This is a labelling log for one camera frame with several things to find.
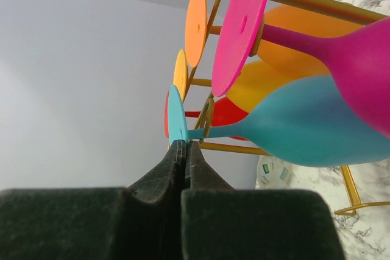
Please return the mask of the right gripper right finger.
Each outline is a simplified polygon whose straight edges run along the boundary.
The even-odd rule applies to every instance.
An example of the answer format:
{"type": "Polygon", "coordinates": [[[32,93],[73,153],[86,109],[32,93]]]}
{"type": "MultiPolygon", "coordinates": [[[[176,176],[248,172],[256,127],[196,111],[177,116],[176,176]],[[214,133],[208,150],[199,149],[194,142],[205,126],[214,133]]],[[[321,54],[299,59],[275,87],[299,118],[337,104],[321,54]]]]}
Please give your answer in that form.
{"type": "Polygon", "coordinates": [[[185,259],[344,259],[328,205],[302,189],[236,190],[188,146],[182,192],[185,259]]]}

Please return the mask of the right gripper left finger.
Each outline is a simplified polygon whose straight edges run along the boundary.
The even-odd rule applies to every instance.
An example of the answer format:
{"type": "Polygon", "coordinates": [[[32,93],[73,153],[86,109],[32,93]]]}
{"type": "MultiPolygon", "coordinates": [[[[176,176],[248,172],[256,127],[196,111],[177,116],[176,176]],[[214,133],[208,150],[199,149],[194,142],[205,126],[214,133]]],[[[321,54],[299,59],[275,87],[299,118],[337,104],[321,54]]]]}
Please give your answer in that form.
{"type": "Polygon", "coordinates": [[[1,192],[2,259],[181,259],[186,143],[128,187],[1,192]]]}

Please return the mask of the teal wine glass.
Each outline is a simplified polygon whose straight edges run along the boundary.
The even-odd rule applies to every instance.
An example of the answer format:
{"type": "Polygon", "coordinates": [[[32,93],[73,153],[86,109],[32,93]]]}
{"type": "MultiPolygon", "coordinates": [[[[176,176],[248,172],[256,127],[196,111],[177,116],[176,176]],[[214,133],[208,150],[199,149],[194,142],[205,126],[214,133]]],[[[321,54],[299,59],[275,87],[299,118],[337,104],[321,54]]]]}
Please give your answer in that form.
{"type": "Polygon", "coordinates": [[[211,127],[207,136],[239,136],[272,156],[308,167],[364,164],[389,158],[389,139],[347,106],[330,75],[283,85],[244,119],[211,127]]]}

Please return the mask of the magenta wine glass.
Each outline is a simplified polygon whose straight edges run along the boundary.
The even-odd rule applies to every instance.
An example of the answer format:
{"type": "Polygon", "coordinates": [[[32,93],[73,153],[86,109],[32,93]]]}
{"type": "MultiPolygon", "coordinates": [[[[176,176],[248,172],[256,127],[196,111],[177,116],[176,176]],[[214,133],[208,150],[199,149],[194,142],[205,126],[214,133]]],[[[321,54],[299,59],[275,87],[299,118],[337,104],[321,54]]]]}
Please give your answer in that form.
{"type": "Polygon", "coordinates": [[[238,78],[259,30],[262,39],[319,59],[348,106],[369,126],[389,136],[389,18],[336,38],[319,38],[262,23],[267,0],[230,0],[214,57],[211,90],[223,96],[238,78]]]}

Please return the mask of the red wine glass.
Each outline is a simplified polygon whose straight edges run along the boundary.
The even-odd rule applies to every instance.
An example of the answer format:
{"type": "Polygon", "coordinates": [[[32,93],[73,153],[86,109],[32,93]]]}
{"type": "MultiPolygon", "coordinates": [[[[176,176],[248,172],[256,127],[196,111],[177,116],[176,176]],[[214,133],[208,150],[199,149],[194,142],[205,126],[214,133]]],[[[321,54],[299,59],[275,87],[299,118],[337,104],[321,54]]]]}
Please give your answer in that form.
{"type": "MultiPolygon", "coordinates": [[[[165,136],[169,137],[168,131],[168,98],[169,93],[166,95],[165,101],[165,110],[164,110],[164,131],[165,136]]],[[[239,122],[248,115],[248,112],[237,107],[232,101],[227,97],[217,100],[214,103],[214,113],[213,119],[211,122],[212,127],[229,125],[239,122]]],[[[189,118],[198,118],[200,116],[200,111],[186,111],[185,116],[189,118]]],[[[229,136],[232,139],[237,139],[241,141],[247,141],[247,139],[239,136],[229,136]]]]}

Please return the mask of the amber wine glass rear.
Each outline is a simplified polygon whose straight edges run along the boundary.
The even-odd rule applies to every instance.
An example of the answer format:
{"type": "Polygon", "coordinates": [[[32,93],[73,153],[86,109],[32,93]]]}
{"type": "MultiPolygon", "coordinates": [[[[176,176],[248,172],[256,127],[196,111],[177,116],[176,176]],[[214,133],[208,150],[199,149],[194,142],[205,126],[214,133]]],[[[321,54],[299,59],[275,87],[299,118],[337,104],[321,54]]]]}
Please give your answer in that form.
{"type": "MultiPolygon", "coordinates": [[[[188,66],[183,49],[179,50],[175,63],[173,84],[183,99],[188,83],[188,66]]],[[[254,61],[244,65],[241,74],[225,95],[237,107],[249,113],[269,93],[299,78],[296,74],[283,72],[263,61],[254,61]]]]}

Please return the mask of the orange wine glass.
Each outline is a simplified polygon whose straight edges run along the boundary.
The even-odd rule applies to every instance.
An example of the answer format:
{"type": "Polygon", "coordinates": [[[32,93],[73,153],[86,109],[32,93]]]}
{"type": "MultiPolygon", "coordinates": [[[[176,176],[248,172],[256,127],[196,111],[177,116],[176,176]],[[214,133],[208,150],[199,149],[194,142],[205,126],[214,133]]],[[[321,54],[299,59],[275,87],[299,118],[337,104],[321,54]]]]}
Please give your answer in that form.
{"type": "MultiPolygon", "coordinates": [[[[207,34],[207,0],[190,0],[185,21],[185,52],[189,65],[195,68],[204,52],[207,34]]],[[[354,24],[319,13],[310,12],[289,5],[274,7],[264,14],[265,32],[269,26],[280,27],[308,36],[334,38],[347,35],[362,25],[354,24]]],[[[296,35],[290,37],[288,46],[262,39],[257,55],[275,68],[296,71],[300,76],[329,74],[328,68],[316,57],[296,49],[303,44],[296,35]]]]}

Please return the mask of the clear tape roll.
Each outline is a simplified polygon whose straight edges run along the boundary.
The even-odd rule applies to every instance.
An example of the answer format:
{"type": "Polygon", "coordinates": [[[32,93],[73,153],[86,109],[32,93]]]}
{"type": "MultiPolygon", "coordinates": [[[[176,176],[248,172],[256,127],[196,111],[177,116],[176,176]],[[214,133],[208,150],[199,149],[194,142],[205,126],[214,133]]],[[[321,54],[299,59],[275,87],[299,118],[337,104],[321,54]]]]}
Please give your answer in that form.
{"type": "Polygon", "coordinates": [[[273,156],[260,156],[257,164],[256,189],[288,189],[293,165],[273,156]]]}

